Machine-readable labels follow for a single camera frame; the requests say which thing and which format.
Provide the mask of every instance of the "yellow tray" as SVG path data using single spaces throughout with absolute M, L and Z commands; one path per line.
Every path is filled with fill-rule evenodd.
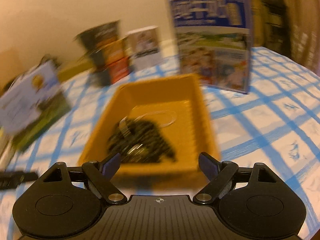
M 161 128 L 161 134 L 170 142 L 176 153 L 176 162 L 124 163 L 117 174 L 157 175 L 196 171 L 200 152 L 220 159 L 213 138 L 210 119 L 195 74 L 125 84 L 118 88 L 94 128 L 78 160 L 81 165 L 90 160 L 101 161 L 107 156 L 107 140 L 113 127 L 124 117 L 143 119 L 159 125 L 170 122 L 174 112 L 176 120 Z

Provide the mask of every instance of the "yellow balloon picture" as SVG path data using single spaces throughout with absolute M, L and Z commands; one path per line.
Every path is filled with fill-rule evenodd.
M 37 92 L 43 88 L 44 78 L 41 75 L 35 75 L 32 79 L 32 86 L 37 90 Z

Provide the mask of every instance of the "beige wall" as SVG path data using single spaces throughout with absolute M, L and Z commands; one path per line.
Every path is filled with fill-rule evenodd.
M 73 60 L 84 52 L 73 40 L 79 32 L 117 19 L 122 35 L 158 25 L 161 40 L 172 38 L 166 0 L 0 0 L 0 52 L 16 50 L 22 68 L 45 53 Z M 1 61 L 3 71 L 8 65 Z

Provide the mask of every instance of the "table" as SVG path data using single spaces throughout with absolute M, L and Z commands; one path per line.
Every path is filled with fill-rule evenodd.
M 65 82 L 63 88 L 72 111 L 24 154 L 16 155 L 8 170 L 42 174 L 58 161 L 76 165 L 115 89 L 126 82 L 176 74 L 177 63 L 177 57 L 168 57 L 159 66 L 131 73 L 102 89 L 88 84 L 87 72 Z M 275 171 L 306 205 L 307 217 L 299 236 L 309 240 L 320 229 L 320 78 L 288 58 L 258 47 L 252 52 L 249 95 L 205 86 L 202 91 L 222 160 L 233 160 L 242 167 L 264 162 Z M 152 184 L 142 185 L 139 180 L 133 182 L 135 187 L 126 185 L 126 181 L 121 183 L 127 196 L 162 195 L 158 190 L 165 188 L 161 185 L 154 190 Z M 29 186 L 0 193 L 0 239 L 19 236 L 11 211 L 16 198 Z M 195 193 L 187 187 L 169 193 Z

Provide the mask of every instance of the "standing book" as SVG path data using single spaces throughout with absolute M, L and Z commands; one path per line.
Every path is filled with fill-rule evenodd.
M 247 94 L 253 24 L 250 0 L 169 0 L 181 73 Z

